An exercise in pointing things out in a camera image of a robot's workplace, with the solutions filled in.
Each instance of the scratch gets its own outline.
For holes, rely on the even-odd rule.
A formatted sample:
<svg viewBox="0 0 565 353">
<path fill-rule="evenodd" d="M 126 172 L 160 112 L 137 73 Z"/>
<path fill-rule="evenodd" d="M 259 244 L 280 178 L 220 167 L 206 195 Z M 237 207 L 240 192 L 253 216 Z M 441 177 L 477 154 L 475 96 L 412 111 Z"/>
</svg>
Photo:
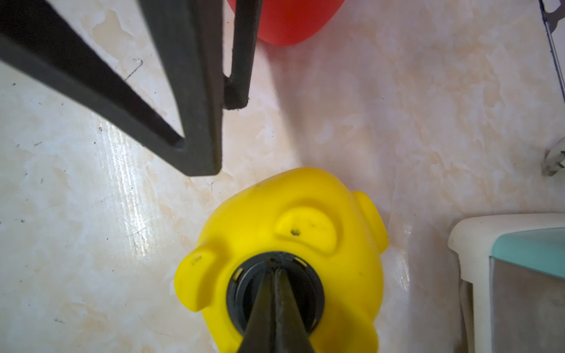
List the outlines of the scratch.
<svg viewBox="0 0 565 353">
<path fill-rule="evenodd" d="M 253 164 L 253 161 L 251 161 L 251 166 L 253 167 L 253 177 L 255 178 L 255 183 L 257 183 L 257 176 L 255 175 L 255 165 Z"/>
<path fill-rule="evenodd" d="M 147 327 L 147 328 L 150 329 L 151 331 L 153 331 L 153 332 L 155 332 L 155 333 L 158 333 L 158 334 L 162 334 L 163 336 L 167 336 L 167 337 L 179 339 L 178 337 L 172 336 L 172 335 L 170 335 L 170 334 L 162 333 L 162 332 L 159 332 L 159 331 L 157 331 L 157 330 L 152 329 L 151 327 L 149 327 L 148 324 L 145 323 L 145 321 L 141 318 L 140 315 L 137 315 L 137 317 L 139 317 L 140 320 L 141 320 L 141 322 L 145 325 L 145 327 Z"/>
<path fill-rule="evenodd" d="M 143 231 L 144 231 L 145 229 L 147 229 L 147 227 L 149 227 L 149 226 L 148 226 L 148 225 L 146 225 L 146 226 L 145 226 L 145 228 L 143 228 L 143 229 L 140 229 L 140 230 L 138 230 L 137 232 L 135 232 L 135 233 L 133 233 L 133 234 L 130 234 L 130 235 L 128 235 L 128 236 L 127 236 L 127 238 L 129 238 L 129 237 L 131 237 L 131 236 L 134 236 L 134 235 L 136 235 L 136 234 L 139 234 L 139 233 L 143 232 Z"/>
<path fill-rule="evenodd" d="M 133 75 L 134 73 L 136 73 L 137 69 L 139 69 L 139 68 L 143 65 L 143 60 L 141 60 L 141 59 L 134 59 L 134 61 L 135 61 L 136 63 L 139 62 L 139 65 L 135 68 L 135 70 L 132 71 L 132 73 L 130 73 L 130 74 L 128 75 L 128 77 L 125 78 L 124 81 L 127 81 L 128 78 L 132 77 L 132 75 Z"/>
<path fill-rule="evenodd" d="M 49 207 L 42 208 L 41 210 L 39 210 L 39 212 L 44 211 L 44 210 L 46 210 L 46 209 L 48 209 L 48 208 L 52 208 L 52 207 L 55 207 L 55 206 L 59 206 L 59 205 L 61 205 L 61 204 L 63 204 L 63 203 L 67 203 L 67 201 L 61 202 L 61 203 L 58 203 L 58 204 L 54 204 L 54 205 L 51 205 L 51 206 L 49 206 Z"/>
</svg>

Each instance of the floor stain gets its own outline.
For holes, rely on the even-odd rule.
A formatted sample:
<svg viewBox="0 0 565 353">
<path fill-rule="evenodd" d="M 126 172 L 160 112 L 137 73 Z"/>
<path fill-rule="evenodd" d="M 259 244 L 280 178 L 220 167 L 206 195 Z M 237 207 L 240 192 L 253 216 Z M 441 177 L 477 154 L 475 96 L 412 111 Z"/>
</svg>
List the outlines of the floor stain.
<svg viewBox="0 0 565 353">
<path fill-rule="evenodd" d="M 127 50 L 124 44 L 132 41 L 133 36 L 122 29 L 116 11 L 107 10 L 106 19 L 92 29 L 92 39 L 108 54 L 120 60 Z"/>
</svg>

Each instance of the red container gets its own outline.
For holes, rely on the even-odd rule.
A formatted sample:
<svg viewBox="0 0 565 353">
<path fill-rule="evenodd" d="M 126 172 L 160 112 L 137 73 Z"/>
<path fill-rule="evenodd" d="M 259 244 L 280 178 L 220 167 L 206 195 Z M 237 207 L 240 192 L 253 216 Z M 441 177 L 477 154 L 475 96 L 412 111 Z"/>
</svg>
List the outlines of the red container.
<svg viewBox="0 0 565 353">
<path fill-rule="evenodd" d="M 236 0 L 228 0 L 236 10 Z M 344 0 L 263 0 L 259 38 L 274 45 L 294 45 L 319 31 Z"/>
</svg>

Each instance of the black metal frame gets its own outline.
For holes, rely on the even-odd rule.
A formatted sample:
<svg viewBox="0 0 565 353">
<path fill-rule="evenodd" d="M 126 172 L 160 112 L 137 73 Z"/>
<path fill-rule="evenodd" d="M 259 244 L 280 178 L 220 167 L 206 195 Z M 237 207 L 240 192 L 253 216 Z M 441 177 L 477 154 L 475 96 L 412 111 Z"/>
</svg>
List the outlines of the black metal frame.
<svg viewBox="0 0 565 353">
<path fill-rule="evenodd" d="M 87 106 L 189 176 L 221 169 L 222 108 L 247 105 L 262 0 L 238 0 L 232 74 L 222 71 L 222 0 L 139 0 L 184 138 L 44 0 L 0 0 L 0 59 Z"/>
</svg>

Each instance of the tiled floor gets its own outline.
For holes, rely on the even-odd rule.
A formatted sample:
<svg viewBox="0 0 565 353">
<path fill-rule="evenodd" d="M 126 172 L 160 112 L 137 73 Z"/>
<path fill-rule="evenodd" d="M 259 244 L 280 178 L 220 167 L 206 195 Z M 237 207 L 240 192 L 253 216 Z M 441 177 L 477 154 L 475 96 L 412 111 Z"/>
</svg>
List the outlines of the tiled floor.
<svg viewBox="0 0 565 353">
<path fill-rule="evenodd" d="M 133 0 L 53 4 L 124 78 L 143 60 L 128 83 L 179 127 Z M 0 85 L 2 352 L 214 352 L 176 266 L 217 205 L 301 165 L 365 191 L 388 226 L 381 352 L 460 351 L 453 225 L 565 212 L 565 176 L 541 174 L 565 104 L 535 0 L 346 0 L 306 42 L 260 43 L 211 177 L 4 64 Z"/>
</svg>

